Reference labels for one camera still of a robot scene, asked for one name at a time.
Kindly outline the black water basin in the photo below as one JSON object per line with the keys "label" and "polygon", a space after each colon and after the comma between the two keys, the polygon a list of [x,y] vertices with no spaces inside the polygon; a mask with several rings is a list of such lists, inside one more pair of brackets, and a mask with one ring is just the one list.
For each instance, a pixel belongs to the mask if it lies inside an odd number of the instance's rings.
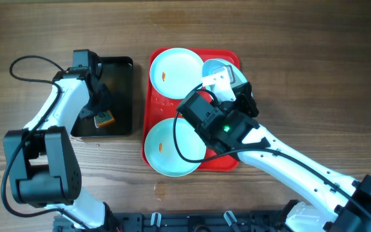
{"label": "black water basin", "polygon": [[122,137],[132,131],[133,117],[133,60],[130,57],[103,57],[104,71],[100,83],[111,94],[109,112],[115,121],[96,127],[95,119],[78,118],[72,128],[74,137]]}

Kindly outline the light blue plate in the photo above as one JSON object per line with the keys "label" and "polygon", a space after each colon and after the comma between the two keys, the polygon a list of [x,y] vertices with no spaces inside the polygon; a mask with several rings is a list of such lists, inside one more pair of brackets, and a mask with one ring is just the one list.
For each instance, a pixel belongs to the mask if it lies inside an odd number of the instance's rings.
{"label": "light blue plate", "polygon": [[183,99],[202,83],[202,58],[186,48],[170,48],[151,62],[149,79],[154,89],[169,99]]}
{"label": "light blue plate", "polygon": [[176,133],[173,133],[173,121],[173,118],[165,119],[152,127],[145,140],[144,152],[154,170],[168,177],[181,177],[196,170],[200,163],[184,161],[173,139],[176,138],[182,155],[190,160],[203,159],[206,146],[185,119],[177,119]]}
{"label": "light blue plate", "polygon": [[225,59],[209,59],[204,62],[202,67],[202,77],[211,75],[213,71],[217,68],[222,66],[231,66],[232,71],[234,73],[235,82],[231,84],[231,87],[237,87],[241,84],[245,84],[247,79],[245,78],[244,74],[232,63],[226,61]]}

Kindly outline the red plastic tray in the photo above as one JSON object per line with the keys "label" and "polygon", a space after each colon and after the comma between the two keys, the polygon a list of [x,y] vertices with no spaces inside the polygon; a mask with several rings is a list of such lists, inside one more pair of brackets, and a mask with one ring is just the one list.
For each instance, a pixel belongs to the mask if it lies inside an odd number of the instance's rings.
{"label": "red plastic tray", "polygon": [[[230,50],[224,49],[212,49],[212,48],[192,48],[197,56],[201,58],[202,61],[207,61],[209,59],[215,59],[224,63],[226,65],[233,64],[233,70],[238,72],[240,70],[240,60],[239,57]],[[158,93],[155,87],[152,85],[152,78],[150,77],[147,82],[147,92],[146,92],[146,106],[144,110],[144,126],[143,126],[143,138],[146,140],[148,132],[152,129],[154,125],[158,122],[175,116],[176,107],[180,103],[179,100],[170,99],[164,97],[162,94]],[[198,171],[219,171],[228,172],[234,170],[238,167],[239,162],[231,157],[222,157],[216,160],[203,163],[197,168]]]}

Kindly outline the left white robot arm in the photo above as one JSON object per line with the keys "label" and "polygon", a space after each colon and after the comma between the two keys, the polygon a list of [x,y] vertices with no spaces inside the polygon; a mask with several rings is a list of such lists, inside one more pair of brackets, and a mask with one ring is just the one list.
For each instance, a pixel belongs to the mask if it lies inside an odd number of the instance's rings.
{"label": "left white robot arm", "polygon": [[93,117],[109,106],[109,93],[99,82],[103,66],[96,53],[75,50],[72,66],[49,81],[52,92],[39,113],[23,129],[4,136],[1,200],[12,215],[57,212],[82,231],[120,231],[109,206],[82,187],[70,141],[78,118]]}

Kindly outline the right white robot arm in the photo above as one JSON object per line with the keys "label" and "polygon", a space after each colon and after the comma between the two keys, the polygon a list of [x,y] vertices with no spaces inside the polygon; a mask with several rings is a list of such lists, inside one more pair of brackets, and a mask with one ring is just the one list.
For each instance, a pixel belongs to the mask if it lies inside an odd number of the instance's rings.
{"label": "right white robot arm", "polygon": [[276,229],[288,231],[371,231],[371,175],[343,175],[284,144],[255,117],[258,109],[250,83],[232,88],[222,100],[201,96],[197,86],[177,107],[216,158],[230,156],[273,176],[306,199],[291,200]]}

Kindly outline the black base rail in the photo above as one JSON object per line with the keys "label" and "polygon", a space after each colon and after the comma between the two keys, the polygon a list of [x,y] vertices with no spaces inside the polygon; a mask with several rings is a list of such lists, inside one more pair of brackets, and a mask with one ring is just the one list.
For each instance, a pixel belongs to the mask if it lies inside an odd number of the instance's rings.
{"label": "black base rail", "polygon": [[290,231],[280,211],[246,213],[116,213],[96,231],[193,232],[193,231]]}

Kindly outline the orange green sponge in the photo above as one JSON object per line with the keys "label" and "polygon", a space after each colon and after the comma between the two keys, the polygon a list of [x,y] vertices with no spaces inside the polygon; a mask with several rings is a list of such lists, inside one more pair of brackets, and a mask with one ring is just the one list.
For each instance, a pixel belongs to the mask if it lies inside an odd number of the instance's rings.
{"label": "orange green sponge", "polygon": [[114,122],[115,118],[109,110],[99,112],[96,116],[94,116],[94,123],[97,128],[109,126]]}

